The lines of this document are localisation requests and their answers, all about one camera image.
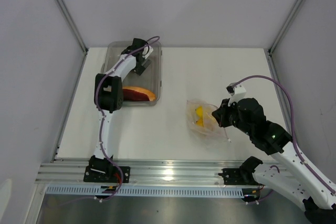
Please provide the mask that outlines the right corner aluminium post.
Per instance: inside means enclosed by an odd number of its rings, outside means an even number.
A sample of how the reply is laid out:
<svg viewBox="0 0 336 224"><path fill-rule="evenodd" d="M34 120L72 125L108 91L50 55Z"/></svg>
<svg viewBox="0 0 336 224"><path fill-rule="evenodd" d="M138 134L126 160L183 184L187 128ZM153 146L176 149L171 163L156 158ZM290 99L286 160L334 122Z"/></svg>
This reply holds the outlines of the right corner aluminium post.
<svg viewBox="0 0 336 224"><path fill-rule="evenodd" d="M282 23L279 31L277 32L275 39L273 40L270 48L268 49L269 55L272 57L274 52L276 51L277 47L284 39L286 33L288 32L289 28L295 21L297 15L299 14L301 8L303 7L306 0L295 0L294 4L289 10L288 15L286 16L285 21Z"/></svg>

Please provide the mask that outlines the corner aluminium post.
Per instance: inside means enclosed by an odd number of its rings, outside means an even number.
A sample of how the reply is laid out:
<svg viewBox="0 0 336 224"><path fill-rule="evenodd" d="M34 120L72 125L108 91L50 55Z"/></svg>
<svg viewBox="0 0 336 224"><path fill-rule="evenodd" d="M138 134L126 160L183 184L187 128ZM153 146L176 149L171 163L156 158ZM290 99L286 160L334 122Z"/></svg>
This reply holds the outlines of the corner aluminium post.
<svg viewBox="0 0 336 224"><path fill-rule="evenodd" d="M60 13L62 14L65 22L67 23L72 35L74 36L78 46L80 47L81 51L86 54L88 51L88 48L85 45L85 42L78 30L77 25L75 24L75 21L65 3L64 0L54 0L57 7L59 8Z"/></svg>
<svg viewBox="0 0 336 224"><path fill-rule="evenodd" d="M299 14L301 8L303 7L306 0L295 0L294 4L289 10L288 15L286 16L285 21L282 23L279 31L277 32L275 39L273 40L270 48L268 49L269 55L272 57L274 52L276 51L277 47L284 39L286 33L288 32L289 28L295 21L297 15Z"/></svg>

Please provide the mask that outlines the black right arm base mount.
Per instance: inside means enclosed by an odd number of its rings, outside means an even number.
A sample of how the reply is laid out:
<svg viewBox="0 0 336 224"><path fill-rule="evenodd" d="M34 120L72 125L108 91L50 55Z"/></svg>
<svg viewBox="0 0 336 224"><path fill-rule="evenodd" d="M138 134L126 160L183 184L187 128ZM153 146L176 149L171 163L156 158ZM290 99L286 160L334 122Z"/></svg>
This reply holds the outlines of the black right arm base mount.
<svg viewBox="0 0 336 224"><path fill-rule="evenodd" d="M253 173L260 164L263 164L260 159L251 156L239 168L223 168L218 176L223 179L225 185L257 186L260 184L254 180Z"/></svg>

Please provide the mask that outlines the clear plastic food bin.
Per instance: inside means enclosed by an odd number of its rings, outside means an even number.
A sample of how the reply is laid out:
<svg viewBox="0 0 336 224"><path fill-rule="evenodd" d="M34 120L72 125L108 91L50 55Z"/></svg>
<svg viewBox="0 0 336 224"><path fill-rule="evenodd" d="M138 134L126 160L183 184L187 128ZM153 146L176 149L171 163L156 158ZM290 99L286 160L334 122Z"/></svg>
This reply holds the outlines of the clear plastic food bin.
<svg viewBox="0 0 336 224"><path fill-rule="evenodd" d="M101 68L101 72L109 71L119 60L121 53L126 47L131 45L131 41L115 41L108 45L105 62ZM161 96L161 56L162 48L160 42L155 42L151 45L152 53L147 58L150 64L141 75L131 71L123 80L124 87L140 87L145 88L155 94L154 101L124 101L123 106L154 106Z"/></svg>

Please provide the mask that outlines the clear zip top bag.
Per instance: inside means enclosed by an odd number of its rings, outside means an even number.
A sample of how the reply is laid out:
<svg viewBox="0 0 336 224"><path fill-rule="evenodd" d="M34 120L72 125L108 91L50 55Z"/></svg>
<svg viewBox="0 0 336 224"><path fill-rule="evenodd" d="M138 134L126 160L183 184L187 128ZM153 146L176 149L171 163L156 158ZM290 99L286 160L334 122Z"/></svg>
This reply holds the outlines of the clear zip top bag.
<svg viewBox="0 0 336 224"><path fill-rule="evenodd" d="M203 117L199 118L195 110L202 106L203 108ZM187 100L186 102L186 124L189 130L198 138L200 141L203 141L206 145L211 145L215 141L218 142L231 142L226 130L222 127L219 127L216 120L212 116L212 112L218 109L217 106L213 104L206 103L205 101L192 99ZM195 125L195 122L199 119L202 119L204 122L203 127Z"/></svg>

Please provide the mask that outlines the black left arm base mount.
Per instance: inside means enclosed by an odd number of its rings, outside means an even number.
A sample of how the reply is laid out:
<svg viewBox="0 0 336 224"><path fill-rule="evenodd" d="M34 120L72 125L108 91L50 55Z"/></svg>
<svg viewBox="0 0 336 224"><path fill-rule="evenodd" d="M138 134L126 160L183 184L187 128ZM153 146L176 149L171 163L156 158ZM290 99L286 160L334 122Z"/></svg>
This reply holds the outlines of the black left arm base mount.
<svg viewBox="0 0 336 224"><path fill-rule="evenodd" d="M119 178L121 178L121 173L117 168L111 168L111 171L105 172L87 166L84 173L83 181L86 183L117 183L119 181ZM120 168L123 173L122 183L127 184L131 175L131 167L121 166Z"/></svg>

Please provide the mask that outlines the yellow lemon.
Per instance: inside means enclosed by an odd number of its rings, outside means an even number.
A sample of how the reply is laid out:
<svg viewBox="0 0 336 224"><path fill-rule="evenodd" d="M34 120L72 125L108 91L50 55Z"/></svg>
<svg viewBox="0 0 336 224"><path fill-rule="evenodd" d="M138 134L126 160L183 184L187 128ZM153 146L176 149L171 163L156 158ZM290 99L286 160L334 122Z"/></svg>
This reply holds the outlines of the yellow lemon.
<svg viewBox="0 0 336 224"><path fill-rule="evenodd" d="M199 118L202 118L202 117L203 117L203 108L202 108L202 106L199 106L199 107L195 110L195 113L196 113L196 115L197 115Z"/></svg>

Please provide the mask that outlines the left corner aluminium post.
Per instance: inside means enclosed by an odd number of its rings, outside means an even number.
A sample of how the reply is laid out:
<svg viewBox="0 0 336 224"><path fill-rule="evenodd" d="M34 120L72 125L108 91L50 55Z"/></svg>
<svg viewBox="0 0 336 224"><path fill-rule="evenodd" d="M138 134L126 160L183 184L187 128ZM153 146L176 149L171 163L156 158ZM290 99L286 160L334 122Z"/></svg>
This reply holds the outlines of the left corner aluminium post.
<svg viewBox="0 0 336 224"><path fill-rule="evenodd" d="M80 47L81 51L86 54L88 51L88 48L85 45L85 42L78 30L77 25L75 24L75 21L65 3L64 0L54 0L57 7L59 8L60 13L62 14L65 22L67 23L72 35L74 36L78 46Z"/></svg>

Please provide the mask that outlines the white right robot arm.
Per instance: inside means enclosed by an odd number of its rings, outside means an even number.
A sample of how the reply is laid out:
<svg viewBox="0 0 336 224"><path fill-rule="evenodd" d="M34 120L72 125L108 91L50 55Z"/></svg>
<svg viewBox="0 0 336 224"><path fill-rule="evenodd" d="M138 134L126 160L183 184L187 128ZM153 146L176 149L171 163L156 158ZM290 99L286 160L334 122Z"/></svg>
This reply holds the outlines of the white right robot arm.
<svg viewBox="0 0 336 224"><path fill-rule="evenodd" d="M289 179L252 156L240 166L239 176L244 183L255 181L286 197L304 211L310 223L335 223L335 183L305 156L281 125L266 119L256 99L233 104L224 99L212 116L220 127L233 126L248 135L256 148L294 177Z"/></svg>

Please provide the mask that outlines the aluminium table edge rail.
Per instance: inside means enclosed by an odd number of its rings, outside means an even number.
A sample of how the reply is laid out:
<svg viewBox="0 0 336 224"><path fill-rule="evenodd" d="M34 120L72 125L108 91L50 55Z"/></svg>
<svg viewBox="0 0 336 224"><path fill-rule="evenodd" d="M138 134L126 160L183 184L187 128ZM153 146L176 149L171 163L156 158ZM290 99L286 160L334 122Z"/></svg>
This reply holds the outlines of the aluminium table edge rail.
<svg viewBox="0 0 336 224"><path fill-rule="evenodd" d="M120 166L131 168L129 185L154 186L215 186L223 179L223 168L238 168L242 161L146 161L119 160ZM42 163L35 182L38 184L82 184L87 159L56 160Z"/></svg>

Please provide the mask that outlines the red yellow mango slice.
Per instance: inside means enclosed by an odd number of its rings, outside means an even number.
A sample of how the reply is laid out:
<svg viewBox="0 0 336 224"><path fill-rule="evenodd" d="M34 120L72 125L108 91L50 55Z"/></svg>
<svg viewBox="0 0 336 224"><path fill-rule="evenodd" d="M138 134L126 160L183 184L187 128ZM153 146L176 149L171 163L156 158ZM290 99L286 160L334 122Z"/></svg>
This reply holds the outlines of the red yellow mango slice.
<svg viewBox="0 0 336 224"><path fill-rule="evenodd" d="M128 86L123 88L123 99L133 102L151 102L156 100L156 95L145 88Z"/></svg>

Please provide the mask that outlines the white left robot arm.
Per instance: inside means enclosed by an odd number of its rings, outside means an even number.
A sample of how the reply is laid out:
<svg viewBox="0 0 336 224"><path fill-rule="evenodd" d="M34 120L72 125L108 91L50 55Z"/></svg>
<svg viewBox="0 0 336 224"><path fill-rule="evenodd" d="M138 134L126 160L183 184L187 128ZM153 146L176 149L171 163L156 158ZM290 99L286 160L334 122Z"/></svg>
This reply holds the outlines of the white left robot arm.
<svg viewBox="0 0 336 224"><path fill-rule="evenodd" d="M148 57L153 52L152 44L159 40L154 36L148 40L133 39L124 49L114 66L103 74L97 74L94 85L94 104L99 111L99 133L96 149L90 158L89 167L95 175L108 182L114 176L113 156L117 151L115 134L116 118L123 105L123 81L134 71L141 75L149 64Z"/></svg>

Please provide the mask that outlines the orange yellow potato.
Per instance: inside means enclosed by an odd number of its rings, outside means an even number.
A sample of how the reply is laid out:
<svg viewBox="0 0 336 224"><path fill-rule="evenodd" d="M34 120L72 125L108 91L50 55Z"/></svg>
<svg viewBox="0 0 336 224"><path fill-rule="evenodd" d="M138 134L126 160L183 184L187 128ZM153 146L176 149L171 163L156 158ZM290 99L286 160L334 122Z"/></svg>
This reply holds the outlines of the orange yellow potato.
<svg viewBox="0 0 336 224"><path fill-rule="evenodd" d="M195 125L199 126L199 127L203 127L204 126L204 122L202 119L199 119L198 121L195 122Z"/></svg>

